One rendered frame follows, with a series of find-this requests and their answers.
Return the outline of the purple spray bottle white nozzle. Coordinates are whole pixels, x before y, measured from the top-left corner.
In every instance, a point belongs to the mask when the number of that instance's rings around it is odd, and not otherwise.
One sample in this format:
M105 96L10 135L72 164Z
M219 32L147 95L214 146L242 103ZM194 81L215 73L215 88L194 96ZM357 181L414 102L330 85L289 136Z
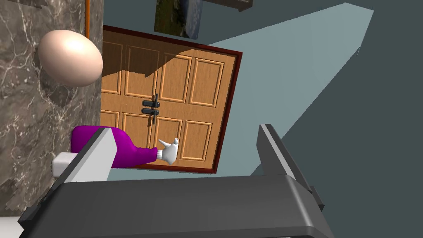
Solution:
M101 126L81 125L76 126L71 133L71 152L80 152L94 133ZM157 148L139 148L136 147L125 131L118 127L111 128L117 152L115 155L112 168L129 168L142 164L155 162L160 159L172 165L176 161L178 152L178 139L176 138L172 144L158 140L165 148L158 150Z

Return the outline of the white block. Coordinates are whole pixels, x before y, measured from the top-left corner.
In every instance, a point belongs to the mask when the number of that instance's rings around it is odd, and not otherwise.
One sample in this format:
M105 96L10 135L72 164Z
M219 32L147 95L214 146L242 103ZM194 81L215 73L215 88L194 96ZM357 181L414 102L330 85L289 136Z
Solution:
M77 153L61 152L52 160L52 176L58 178L68 167Z

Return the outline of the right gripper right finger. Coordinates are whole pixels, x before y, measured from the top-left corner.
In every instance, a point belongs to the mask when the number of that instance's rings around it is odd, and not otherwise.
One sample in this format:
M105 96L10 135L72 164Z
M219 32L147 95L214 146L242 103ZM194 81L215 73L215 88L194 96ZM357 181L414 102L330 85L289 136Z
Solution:
M295 160L271 124L259 125L256 147L265 175L289 175L307 191L312 192Z

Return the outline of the brown wooden double door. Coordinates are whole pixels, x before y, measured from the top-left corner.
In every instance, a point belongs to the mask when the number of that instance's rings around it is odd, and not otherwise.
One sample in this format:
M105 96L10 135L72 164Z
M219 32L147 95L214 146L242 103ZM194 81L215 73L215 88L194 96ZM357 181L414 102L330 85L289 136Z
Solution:
M140 169L214 174L242 53L138 31L103 27L102 126L118 127L143 148L179 140L176 162ZM159 108L145 107L159 94ZM143 108L159 110L156 122Z

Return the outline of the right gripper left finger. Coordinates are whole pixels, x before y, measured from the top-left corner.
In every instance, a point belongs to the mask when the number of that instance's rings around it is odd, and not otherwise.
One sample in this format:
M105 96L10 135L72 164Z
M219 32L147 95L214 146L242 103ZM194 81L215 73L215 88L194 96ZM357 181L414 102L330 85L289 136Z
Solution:
M105 181L116 152L111 128L100 128L59 176L59 183Z

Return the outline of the dark wall shelf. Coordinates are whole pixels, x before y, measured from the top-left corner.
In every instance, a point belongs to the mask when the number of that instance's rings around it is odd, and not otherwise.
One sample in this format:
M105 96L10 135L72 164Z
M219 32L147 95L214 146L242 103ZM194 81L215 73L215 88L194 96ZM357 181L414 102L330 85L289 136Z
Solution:
M210 2L230 8L235 8L239 12L243 12L248 8L251 8L253 5L253 0L204 0L205 2Z

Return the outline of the landscape picture on wall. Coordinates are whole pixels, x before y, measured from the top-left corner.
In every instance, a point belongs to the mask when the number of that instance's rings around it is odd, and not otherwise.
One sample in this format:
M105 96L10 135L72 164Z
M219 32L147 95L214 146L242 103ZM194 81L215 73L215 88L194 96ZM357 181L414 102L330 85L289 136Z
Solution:
M157 0L154 32L196 40L203 0Z

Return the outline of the pale egg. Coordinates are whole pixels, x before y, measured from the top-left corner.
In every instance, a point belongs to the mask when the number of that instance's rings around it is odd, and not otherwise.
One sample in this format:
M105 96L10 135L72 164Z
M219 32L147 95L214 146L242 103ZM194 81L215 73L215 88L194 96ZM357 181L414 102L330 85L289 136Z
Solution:
M38 45L38 58L47 74L70 87L85 87L101 78L100 51L85 36L70 30L53 30Z

